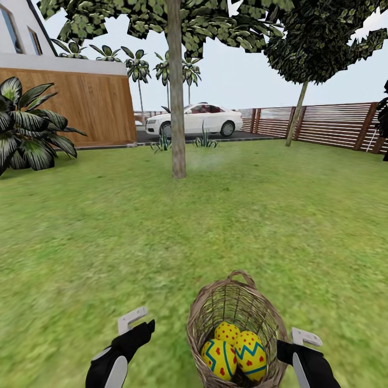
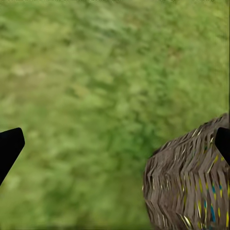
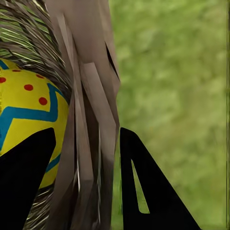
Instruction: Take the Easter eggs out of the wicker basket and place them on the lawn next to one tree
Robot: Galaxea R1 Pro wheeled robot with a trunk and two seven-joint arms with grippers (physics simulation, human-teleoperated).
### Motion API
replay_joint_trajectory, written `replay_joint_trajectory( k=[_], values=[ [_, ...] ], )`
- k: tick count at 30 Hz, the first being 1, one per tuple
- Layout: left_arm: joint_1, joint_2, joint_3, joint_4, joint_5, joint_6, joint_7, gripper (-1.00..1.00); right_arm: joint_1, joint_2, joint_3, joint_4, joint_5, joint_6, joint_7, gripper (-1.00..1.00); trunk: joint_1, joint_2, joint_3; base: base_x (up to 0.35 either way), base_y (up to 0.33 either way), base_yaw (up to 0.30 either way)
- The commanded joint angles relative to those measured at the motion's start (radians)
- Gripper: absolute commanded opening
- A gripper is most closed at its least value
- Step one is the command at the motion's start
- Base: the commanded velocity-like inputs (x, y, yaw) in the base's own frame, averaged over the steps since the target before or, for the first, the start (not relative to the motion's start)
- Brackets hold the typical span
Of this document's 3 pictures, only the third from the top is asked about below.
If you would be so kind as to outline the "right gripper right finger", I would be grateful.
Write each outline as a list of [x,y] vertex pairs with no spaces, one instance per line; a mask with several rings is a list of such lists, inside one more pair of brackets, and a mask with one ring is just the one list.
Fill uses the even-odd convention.
[[[138,135],[123,127],[120,154],[124,230],[201,230]],[[139,211],[131,160],[149,214]]]

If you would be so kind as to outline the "wicker basket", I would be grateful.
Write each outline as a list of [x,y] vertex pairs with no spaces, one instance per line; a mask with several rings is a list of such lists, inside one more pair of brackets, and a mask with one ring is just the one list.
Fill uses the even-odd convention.
[[10,52],[0,58],[54,82],[69,104],[56,180],[38,189],[23,230],[111,230],[121,81],[109,1],[0,0],[0,9],[13,19],[0,22],[20,25],[0,28],[33,46],[0,35],[0,49]]

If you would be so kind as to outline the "easter egg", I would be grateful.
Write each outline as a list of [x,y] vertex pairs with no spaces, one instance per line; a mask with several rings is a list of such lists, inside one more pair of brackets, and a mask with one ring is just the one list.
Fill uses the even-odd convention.
[[35,132],[55,131],[56,146],[38,189],[56,180],[68,112],[54,82],[28,70],[0,70],[0,157]]
[[13,63],[11,60],[0,58],[0,70],[6,70],[6,69],[23,69],[23,68]]

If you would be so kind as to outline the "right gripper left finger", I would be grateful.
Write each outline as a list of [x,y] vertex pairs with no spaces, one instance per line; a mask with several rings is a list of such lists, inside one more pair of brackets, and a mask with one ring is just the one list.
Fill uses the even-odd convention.
[[55,146],[51,127],[0,157],[0,230],[23,230]]

